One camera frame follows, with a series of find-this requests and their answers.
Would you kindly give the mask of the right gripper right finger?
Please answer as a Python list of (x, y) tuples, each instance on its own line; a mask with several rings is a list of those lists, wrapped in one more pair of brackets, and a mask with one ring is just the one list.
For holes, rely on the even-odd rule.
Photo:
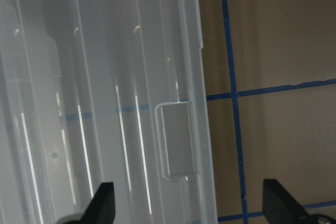
[(276, 179), (264, 179), (262, 186), (263, 214), (268, 223), (335, 223), (327, 215), (309, 214)]

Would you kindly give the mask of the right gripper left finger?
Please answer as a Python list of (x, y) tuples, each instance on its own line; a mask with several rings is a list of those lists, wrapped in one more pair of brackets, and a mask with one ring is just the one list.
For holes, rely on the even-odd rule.
[(65, 216), (56, 223), (114, 223), (115, 216), (114, 183), (103, 182), (81, 216)]

